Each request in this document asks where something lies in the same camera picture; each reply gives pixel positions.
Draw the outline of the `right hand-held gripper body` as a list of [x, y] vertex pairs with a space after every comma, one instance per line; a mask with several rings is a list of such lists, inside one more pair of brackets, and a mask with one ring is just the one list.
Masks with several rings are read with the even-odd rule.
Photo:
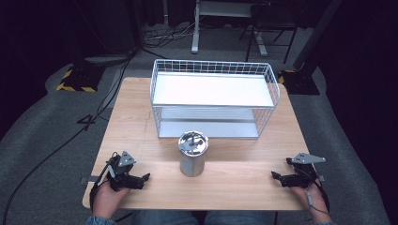
[[313, 156], [308, 153], [298, 153], [295, 157], [288, 157], [286, 162], [293, 167], [294, 174], [282, 175], [281, 184], [283, 187], [307, 188], [318, 178], [314, 169], [315, 163], [323, 163], [324, 157]]

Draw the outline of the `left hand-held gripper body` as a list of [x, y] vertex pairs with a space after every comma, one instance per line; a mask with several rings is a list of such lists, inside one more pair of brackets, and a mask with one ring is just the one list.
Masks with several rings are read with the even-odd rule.
[[114, 153], [107, 161], [108, 173], [107, 180], [114, 191], [121, 188], [142, 189], [143, 178], [130, 175], [130, 170], [135, 163], [135, 159], [126, 151], [121, 155]]

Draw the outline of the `silver metal canister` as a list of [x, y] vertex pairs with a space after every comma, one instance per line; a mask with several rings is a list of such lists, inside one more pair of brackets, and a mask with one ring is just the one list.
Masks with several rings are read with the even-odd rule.
[[186, 152], [180, 153], [179, 168], [188, 177], [199, 176], [205, 168], [206, 154], [189, 155]]

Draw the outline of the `shiny metal canister lid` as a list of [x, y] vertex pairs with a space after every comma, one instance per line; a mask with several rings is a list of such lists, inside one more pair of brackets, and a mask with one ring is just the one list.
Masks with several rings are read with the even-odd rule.
[[202, 132], [192, 130], [184, 132], [178, 140], [178, 149], [186, 156], [198, 157], [208, 148], [208, 137]]

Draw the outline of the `white wire shelf rack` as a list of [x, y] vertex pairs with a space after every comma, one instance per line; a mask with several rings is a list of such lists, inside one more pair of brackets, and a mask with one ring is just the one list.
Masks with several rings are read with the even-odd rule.
[[154, 62], [150, 102], [160, 138], [200, 131], [209, 138], [257, 139], [280, 100], [268, 63]]

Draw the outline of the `person's left hand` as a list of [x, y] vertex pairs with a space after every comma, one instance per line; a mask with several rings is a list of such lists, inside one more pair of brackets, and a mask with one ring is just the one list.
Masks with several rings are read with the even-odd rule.
[[129, 193], [129, 188], [114, 191], [109, 182], [103, 182], [94, 199], [92, 216], [110, 219]]

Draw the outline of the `person's right hand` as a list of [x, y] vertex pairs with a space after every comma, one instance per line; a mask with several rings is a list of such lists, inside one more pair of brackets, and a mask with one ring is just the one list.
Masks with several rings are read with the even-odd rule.
[[291, 187], [290, 190], [297, 195], [302, 206], [310, 213], [314, 221], [332, 221], [322, 193], [316, 184], [307, 188]]

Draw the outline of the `black yellow striped stand base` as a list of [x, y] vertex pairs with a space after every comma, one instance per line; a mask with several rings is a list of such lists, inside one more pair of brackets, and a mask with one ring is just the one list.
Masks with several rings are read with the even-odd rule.
[[284, 69], [279, 71], [278, 81], [284, 85], [290, 95], [320, 95], [313, 78], [302, 75], [298, 70]]
[[70, 66], [57, 85], [56, 90], [95, 93], [98, 91], [104, 71], [104, 67]]

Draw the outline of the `black slanted stand pole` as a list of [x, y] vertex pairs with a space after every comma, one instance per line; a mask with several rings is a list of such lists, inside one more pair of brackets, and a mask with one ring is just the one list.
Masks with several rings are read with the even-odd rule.
[[316, 43], [321, 38], [323, 32], [326, 30], [342, 1], [343, 0], [331, 0], [316, 27], [314, 28], [312, 34], [308, 38], [308, 41], [306, 42], [297, 59], [295, 60], [293, 68], [302, 69], [305, 66], [305, 63], [308, 61], [308, 58], [315, 48]]

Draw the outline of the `black chair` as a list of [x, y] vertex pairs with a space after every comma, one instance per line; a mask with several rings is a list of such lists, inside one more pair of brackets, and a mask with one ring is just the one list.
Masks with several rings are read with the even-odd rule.
[[[276, 46], [277, 39], [285, 31], [289, 31], [292, 35], [289, 42], [285, 44], [287, 50], [283, 61], [286, 62], [298, 30], [297, 20], [292, 11], [288, 8], [288, 4], [286, 2], [275, 2], [271, 0], [265, 3], [252, 5], [250, 12], [251, 17], [249, 23], [240, 36], [240, 38], [243, 38], [246, 32], [250, 32], [246, 60], [249, 59], [253, 40], [255, 39], [257, 41], [260, 39], [263, 32], [278, 34], [278, 36], [271, 41], [271, 45]], [[257, 45], [262, 50], [266, 49], [266, 44], [263, 41], [257, 41]]]

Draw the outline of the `white desk frame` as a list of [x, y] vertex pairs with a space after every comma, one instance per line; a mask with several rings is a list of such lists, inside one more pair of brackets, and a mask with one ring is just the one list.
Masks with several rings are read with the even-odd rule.
[[249, 18], [251, 16], [250, 3], [233, 2], [232, 0], [195, 0], [194, 30], [191, 52], [199, 51], [199, 21], [201, 16], [221, 16], [234, 18]]

